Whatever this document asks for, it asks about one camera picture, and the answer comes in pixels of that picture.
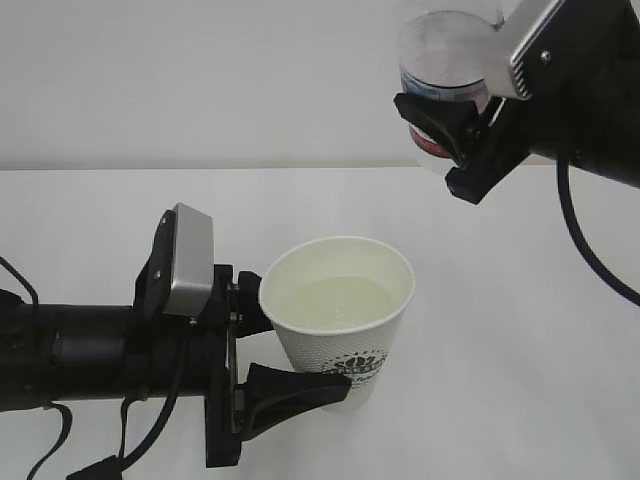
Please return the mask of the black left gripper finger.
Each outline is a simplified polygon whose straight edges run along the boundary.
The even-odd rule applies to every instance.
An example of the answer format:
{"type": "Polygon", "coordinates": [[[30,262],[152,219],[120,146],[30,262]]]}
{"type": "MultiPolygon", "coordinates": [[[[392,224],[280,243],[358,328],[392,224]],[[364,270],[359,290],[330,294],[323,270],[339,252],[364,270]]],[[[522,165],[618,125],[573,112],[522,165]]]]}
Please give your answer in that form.
{"type": "Polygon", "coordinates": [[[254,272],[241,271],[234,285],[238,338],[245,338],[273,330],[269,318],[259,304],[262,278],[254,272]]]}
{"type": "Polygon", "coordinates": [[[297,373],[252,363],[236,390],[239,436],[252,440],[298,415],[344,401],[351,380],[340,373],[297,373]]]}

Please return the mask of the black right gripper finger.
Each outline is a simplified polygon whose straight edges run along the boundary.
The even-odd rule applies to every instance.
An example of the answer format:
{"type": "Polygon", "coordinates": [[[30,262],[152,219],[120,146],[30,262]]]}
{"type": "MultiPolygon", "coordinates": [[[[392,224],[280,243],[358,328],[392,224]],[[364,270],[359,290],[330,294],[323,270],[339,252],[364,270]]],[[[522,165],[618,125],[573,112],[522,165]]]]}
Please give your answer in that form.
{"type": "Polygon", "coordinates": [[[448,102],[398,93],[394,105],[416,145],[464,167],[483,153],[483,123],[473,101],[448,102]]]}

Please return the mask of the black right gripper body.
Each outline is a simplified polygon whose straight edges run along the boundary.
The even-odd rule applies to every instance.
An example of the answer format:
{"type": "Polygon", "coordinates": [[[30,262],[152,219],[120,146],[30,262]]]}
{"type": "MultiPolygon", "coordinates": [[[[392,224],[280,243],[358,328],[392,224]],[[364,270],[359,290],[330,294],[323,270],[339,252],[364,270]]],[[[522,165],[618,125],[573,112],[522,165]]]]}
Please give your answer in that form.
{"type": "Polygon", "coordinates": [[[638,186],[639,18],[629,1],[576,2],[566,72],[526,101],[501,97],[483,153],[446,176],[455,197],[480,203],[530,155],[638,186]]]}

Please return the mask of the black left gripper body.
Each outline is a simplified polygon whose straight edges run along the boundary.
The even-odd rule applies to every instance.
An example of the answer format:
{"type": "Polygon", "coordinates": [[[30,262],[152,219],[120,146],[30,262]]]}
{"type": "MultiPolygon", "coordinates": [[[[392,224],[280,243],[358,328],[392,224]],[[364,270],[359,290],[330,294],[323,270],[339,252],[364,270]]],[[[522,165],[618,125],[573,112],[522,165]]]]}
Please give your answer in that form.
{"type": "Polygon", "coordinates": [[[122,453],[122,466],[137,463],[158,440],[177,403],[180,388],[187,379],[188,363],[193,358],[197,342],[204,348],[204,420],[205,462],[208,468],[235,466],[241,454],[241,440],[234,431],[237,384],[236,326],[238,316],[233,310],[236,287],[233,267],[214,267],[215,284],[212,298],[204,313],[179,336],[177,365],[172,372],[166,399],[157,419],[143,440],[130,452],[122,453]]]}

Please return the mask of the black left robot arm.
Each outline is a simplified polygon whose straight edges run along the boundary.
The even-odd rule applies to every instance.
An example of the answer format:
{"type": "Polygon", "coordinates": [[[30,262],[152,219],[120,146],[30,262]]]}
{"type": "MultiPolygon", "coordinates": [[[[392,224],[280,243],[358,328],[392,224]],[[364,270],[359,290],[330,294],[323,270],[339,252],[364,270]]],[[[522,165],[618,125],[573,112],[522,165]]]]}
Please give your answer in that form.
{"type": "Polygon", "coordinates": [[[340,373],[296,373],[252,364],[238,375],[236,342],[268,332],[257,302],[261,279],[214,269],[214,286],[194,319],[143,316],[148,296],[130,306],[39,305],[1,295],[1,408],[55,409],[63,435],[72,424],[69,402],[117,398],[124,406],[164,399],[150,432],[133,449],[76,472],[79,479],[119,479],[166,426],[177,400],[204,401],[205,464],[231,467],[242,445],[297,415],[342,402],[351,389],[340,373]]]}

